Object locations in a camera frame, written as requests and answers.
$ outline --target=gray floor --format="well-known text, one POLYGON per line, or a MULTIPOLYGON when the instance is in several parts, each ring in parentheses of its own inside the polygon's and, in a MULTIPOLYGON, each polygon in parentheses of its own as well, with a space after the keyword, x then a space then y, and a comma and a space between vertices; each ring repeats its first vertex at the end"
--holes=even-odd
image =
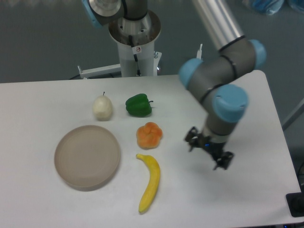
MULTIPOLYGON (((304 98, 304 14, 287 4, 273 16, 255 14, 241 0, 228 4, 247 37, 259 39, 267 49, 262 70, 282 121, 304 98)), ((200 43, 205 61, 218 56, 190 0, 149 0, 149 8, 162 22, 155 43, 163 53, 161 74, 176 74, 195 57, 200 43)), ((77 65, 90 69, 117 63, 107 28, 90 24, 80 0, 0 1, 1 83, 65 80, 78 74, 77 65)), ((303 129, 304 115, 285 132, 296 169, 304 161, 303 129)))

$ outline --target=yellow banana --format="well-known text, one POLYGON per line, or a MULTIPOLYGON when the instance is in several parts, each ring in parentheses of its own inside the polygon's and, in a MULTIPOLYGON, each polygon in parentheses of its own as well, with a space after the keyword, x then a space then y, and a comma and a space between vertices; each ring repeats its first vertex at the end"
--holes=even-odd
POLYGON ((158 189, 158 184, 160 182, 161 169, 156 159, 150 155, 142 155, 138 153, 136 155, 136 158, 142 160, 148 166, 150 171, 149 183, 146 188, 146 191, 144 191, 144 194, 138 207, 138 211, 140 213, 143 213, 150 207, 155 197, 155 194, 158 189))

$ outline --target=green bell pepper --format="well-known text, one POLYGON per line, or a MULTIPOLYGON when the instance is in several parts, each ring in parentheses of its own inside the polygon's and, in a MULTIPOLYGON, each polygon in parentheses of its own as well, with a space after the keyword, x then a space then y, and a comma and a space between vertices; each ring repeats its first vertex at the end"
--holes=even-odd
POLYGON ((152 112, 150 102, 146 94, 138 94, 125 102, 125 108, 130 115, 145 117, 152 112))

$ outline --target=beige plate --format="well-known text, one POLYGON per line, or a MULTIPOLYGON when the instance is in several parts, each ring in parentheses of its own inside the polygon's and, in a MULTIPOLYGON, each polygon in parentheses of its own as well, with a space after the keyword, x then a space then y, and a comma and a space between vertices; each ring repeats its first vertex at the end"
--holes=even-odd
POLYGON ((116 138, 99 126, 82 126, 66 134, 55 152, 55 167, 71 187, 92 191, 113 176, 120 160, 116 138))

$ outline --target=blue joint cap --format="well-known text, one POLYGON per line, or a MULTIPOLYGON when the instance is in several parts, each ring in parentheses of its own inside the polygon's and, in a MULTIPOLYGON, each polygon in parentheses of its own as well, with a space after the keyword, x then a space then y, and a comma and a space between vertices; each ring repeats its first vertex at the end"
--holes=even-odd
POLYGON ((85 7, 86 14, 89 17, 89 19, 91 20, 93 26, 97 29, 102 28, 103 26, 98 22, 94 13, 91 11, 91 8, 90 8, 89 4, 87 3, 87 0, 82 0, 82 4, 85 7))
POLYGON ((202 64, 203 61, 199 58, 193 58, 188 60, 184 63, 184 65, 181 66, 179 70, 180 75, 180 81, 184 85, 185 88, 188 88, 189 82, 196 71, 196 69, 199 67, 200 64, 202 64))
POLYGON ((258 41, 257 39, 251 39, 250 42, 252 43, 256 52, 256 70, 259 69, 266 62, 267 53, 264 45, 260 43, 260 41, 258 41))
POLYGON ((220 119, 228 123, 237 123, 248 106, 248 96, 241 87, 223 85, 214 95, 212 106, 220 119))

